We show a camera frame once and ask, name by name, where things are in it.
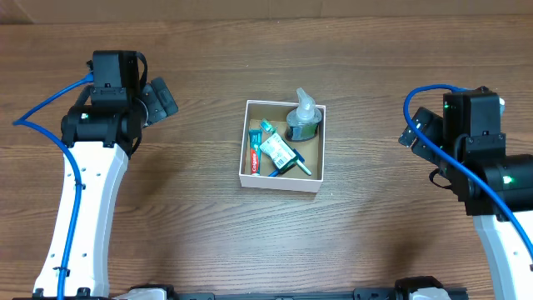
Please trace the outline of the blue disposable razor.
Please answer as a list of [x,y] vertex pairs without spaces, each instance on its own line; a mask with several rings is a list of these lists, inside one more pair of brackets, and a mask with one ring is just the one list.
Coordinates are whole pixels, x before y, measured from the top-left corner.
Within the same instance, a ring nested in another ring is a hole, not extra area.
[[[296,157],[303,163],[305,162],[305,159],[303,158],[303,156],[295,149],[293,148],[292,151],[296,154]],[[297,165],[297,163],[295,162],[294,164],[292,164],[291,166],[287,167],[285,170],[283,171],[280,171],[279,169],[275,169],[272,173],[269,174],[269,177],[277,177],[281,174],[284,174],[288,171],[290,171],[291,169],[293,169],[295,166]]]

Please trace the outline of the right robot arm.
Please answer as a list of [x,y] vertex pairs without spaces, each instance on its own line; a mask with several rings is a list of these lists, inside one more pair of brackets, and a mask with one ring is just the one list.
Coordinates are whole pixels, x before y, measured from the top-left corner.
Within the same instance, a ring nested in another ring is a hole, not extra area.
[[404,114],[401,144],[436,165],[473,220],[498,299],[532,297],[532,156],[506,154],[502,107]]

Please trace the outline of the clear soap pump bottle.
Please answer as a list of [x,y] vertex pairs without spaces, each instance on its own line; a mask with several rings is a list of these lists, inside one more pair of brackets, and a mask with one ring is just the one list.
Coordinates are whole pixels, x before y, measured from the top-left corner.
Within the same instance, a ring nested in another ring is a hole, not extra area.
[[304,142],[317,135],[322,120],[321,111],[316,107],[313,97],[302,87],[296,90],[298,106],[286,116],[286,138],[292,142]]

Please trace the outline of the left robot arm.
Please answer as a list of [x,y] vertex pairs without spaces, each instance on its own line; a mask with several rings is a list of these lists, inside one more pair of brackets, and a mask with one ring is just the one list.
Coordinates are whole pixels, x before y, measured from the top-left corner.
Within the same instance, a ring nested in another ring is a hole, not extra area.
[[47,260],[34,284],[44,299],[105,298],[117,194],[132,155],[95,138],[60,142],[65,176]]

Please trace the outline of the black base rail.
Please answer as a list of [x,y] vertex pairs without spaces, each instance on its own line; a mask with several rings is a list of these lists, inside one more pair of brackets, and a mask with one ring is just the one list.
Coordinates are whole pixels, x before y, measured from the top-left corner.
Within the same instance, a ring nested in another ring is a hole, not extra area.
[[468,300],[465,287],[444,287],[432,276],[405,277],[393,287],[356,287],[343,292],[278,292],[215,294],[213,292],[180,293],[172,285],[145,284],[131,287],[112,299],[174,299],[174,300]]

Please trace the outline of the green white toothbrush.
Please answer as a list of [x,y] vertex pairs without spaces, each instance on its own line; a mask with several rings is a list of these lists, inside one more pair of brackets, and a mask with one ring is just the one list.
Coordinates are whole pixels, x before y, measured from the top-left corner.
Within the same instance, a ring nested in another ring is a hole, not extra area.
[[[267,121],[266,119],[263,119],[261,122],[260,122],[260,127],[261,129],[265,132],[265,133],[268,133],[270,136],[273,134],[273,133],[277,133],[277,130],[274,128],[274,126],[269,122]],[[312,175],[312,172],[311,170],[303,163],[301,162],[299,159],[296,160],[296,163],[297,163],[297,166],[308,176],[311,176]]]

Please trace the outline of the white cardboard box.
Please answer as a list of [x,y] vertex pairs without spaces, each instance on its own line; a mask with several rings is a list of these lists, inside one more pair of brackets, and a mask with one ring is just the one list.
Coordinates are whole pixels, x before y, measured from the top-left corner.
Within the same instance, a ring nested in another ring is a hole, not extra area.
[[264,119],[269,121],[283,136],[286,132],[286,115],[296,108],[294,102],[274,102],[264,100],[248,100],[242,129],[241,157],[239,165],[239,178],[244,188],[267,188],[287,191],[317,193],[324,181],[325,146],[326,146],[326,121],[318,125],[318,134],[305,142],[291,142],[305,159],[304,164],[311,170],[311,175],[306,175],[299,167],[295,166],[287,172],[272,177],[274,163],[268,156],[262,156],[259,167],[261,174],[251,175],[251,154],[249,131],[258,129]]

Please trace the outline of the Colgate toothpaste tube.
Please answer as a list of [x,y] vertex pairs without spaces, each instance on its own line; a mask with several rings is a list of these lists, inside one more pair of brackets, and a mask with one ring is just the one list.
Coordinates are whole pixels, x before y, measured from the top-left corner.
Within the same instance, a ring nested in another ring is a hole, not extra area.
[[250,159],[251,159],[251,175],[259,176],[260,175],[260,166],[261,166],[261,149],[262,145],[262,130],[261,129],[251,129],[249,131],[249,142],[250,142]]

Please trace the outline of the white green soap packet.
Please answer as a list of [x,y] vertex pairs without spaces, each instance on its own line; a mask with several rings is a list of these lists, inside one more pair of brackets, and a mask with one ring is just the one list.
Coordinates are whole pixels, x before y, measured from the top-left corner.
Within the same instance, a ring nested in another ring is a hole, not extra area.
[[281,173],[295,164],[298,159],[294,151],[278,133],[273,133],[259,148],[272,160],[276,169]]

